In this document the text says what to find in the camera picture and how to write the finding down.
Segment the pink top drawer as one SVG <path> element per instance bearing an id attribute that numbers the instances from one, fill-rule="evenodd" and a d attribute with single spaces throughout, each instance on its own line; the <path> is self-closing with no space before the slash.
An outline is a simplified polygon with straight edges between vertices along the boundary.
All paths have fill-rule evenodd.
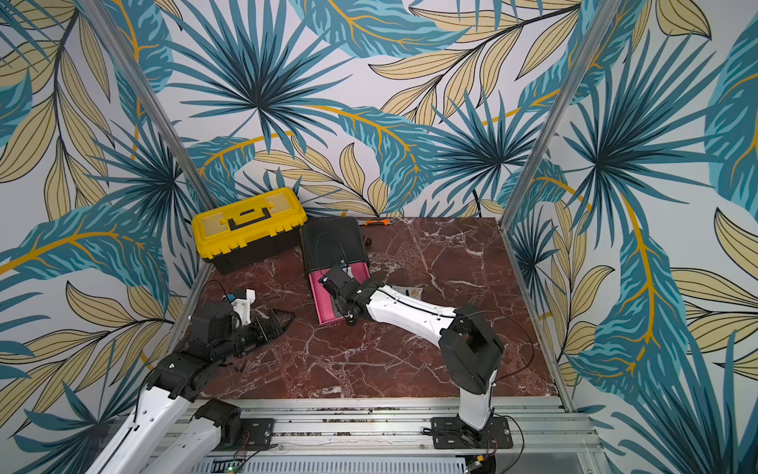
<path id="1" fill-rule="evenodd" d="M 320 282 L 326 272 L 327 270 L 319 270 L 308 274 L 308 280 L 316 306 L 316 313 L 321 326 L 343 321 L 343 314 L 341 314 L 337 308 L 333 296 L 331 296 Z M 366 263 L 350 264 L 347 267 L 347 273 L 361 284 L 370 277 L 369 266 Z"/>

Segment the black drawer cabinet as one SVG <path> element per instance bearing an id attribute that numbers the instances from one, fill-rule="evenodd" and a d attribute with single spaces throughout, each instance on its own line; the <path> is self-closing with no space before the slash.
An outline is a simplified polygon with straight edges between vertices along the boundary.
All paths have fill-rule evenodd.
<path id="1" fill-rule="evenodd" d="M 353 217 L 309 220 L 299 230 L 306 276 L 335 264 L 365 264 L 369 258 L 358 221 Z"/>

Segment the white cookie packet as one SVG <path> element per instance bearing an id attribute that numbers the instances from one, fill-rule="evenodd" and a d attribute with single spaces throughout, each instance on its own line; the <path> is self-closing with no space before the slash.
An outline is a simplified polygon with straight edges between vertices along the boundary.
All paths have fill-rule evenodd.
<path id="1" fill-rule="evenodd" d="M 409 286 L 395 286 L 395 290 L 411 298 L 421 299 L 422 288 L 410 288 Z"/>

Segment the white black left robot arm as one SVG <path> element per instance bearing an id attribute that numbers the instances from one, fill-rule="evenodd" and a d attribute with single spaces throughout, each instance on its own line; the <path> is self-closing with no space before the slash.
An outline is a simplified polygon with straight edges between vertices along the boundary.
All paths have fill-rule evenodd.
<path id="1" fill-rule="evenodd" d="M 154 451 L 219 369 L 283 336 L 296 316 L 250 313 L 250 302 L 226 298 L 195 310 L 179 346 L 146 376 L 130 415 L 89 467 L 91 473 L 186 473 L 215 450 L 255 456 L 274 448 L 271 418 L 245 419 L 219 399 L 201 405 L 160 455 Z"/>

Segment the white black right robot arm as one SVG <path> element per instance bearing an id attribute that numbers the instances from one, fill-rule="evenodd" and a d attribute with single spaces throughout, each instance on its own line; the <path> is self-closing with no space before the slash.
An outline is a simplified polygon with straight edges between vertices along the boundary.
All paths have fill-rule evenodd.
<path id="1" fill-rule="evenodd" d="M 460 422 L 478 432 L 489 424 L 505 345 L 483 311 L 470 304 L 453 308 L 427 303 L 374 278 L 359 282 L 339 265 L 318 282 L 341 316 L 392 325 L 437 347 L 460 390 Z"/>

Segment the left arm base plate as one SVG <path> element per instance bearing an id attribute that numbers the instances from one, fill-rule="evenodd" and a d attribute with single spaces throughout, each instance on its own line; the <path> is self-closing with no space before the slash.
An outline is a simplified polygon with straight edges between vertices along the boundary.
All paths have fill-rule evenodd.
<path id="1" fill-rule="evenodd" d="M 274 434 L 274 419 L 271 418 L 244 418 L 241 424 L 240 450 L 259 451 L 269 450 L 272 447 L 272 435 Z"/>

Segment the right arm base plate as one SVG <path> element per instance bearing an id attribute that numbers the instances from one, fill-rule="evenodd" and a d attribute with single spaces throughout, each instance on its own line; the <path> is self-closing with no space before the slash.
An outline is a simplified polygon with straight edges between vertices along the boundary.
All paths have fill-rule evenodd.
<path id="1" fill-rule="evenodd" d="M 436 417 L 422 433 L 432 438 L 436 450 L 509 450 L 513 439 L 507 418 L 493 415 L 481 430 L 458 417 Z"/>

